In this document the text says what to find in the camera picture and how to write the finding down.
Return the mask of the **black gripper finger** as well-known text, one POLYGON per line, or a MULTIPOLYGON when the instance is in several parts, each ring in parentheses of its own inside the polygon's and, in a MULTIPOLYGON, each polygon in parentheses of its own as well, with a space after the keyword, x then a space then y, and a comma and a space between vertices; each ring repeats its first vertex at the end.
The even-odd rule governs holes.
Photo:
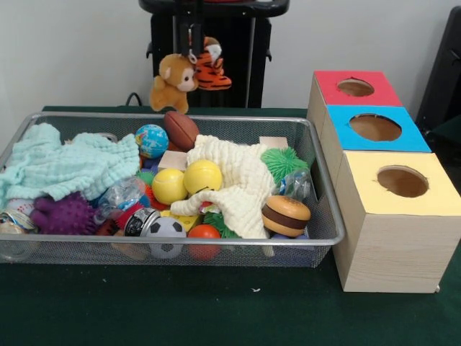
POLYGON ((187 14, 186 1, 178 0, 178 20, 179 20, 179 52, 184 56, 189 56, 189 15, 187 14))
POLYGON ((202 53, 202 0, 195 0, 192 11, 191 49, 193 54, 202 53))

